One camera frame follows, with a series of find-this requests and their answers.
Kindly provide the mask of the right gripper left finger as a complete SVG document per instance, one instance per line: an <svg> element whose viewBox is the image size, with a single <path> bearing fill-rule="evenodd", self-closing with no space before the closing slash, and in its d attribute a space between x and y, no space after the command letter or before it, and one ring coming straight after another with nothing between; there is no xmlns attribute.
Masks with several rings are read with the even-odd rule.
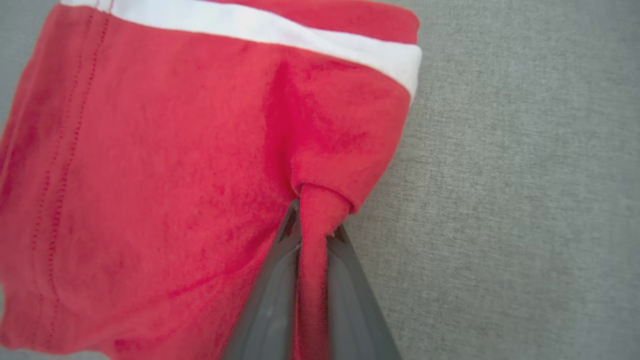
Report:
<svg viewBox="0 0 640 360"><path fill-rule="evenodd" d="M300 201L295 199L282 218L222 360L290 360L300 249Z"/></svg>

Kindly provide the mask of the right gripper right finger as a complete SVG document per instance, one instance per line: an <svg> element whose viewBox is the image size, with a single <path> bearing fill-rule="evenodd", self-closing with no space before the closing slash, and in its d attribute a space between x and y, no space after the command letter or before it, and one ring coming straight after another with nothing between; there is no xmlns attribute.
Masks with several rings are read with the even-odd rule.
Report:
<svg viewBox="0 0 640 360"><path fill-rule="evenodd" d="M327 237L327 316L332 360L400 360L345 226Z"/></svg>

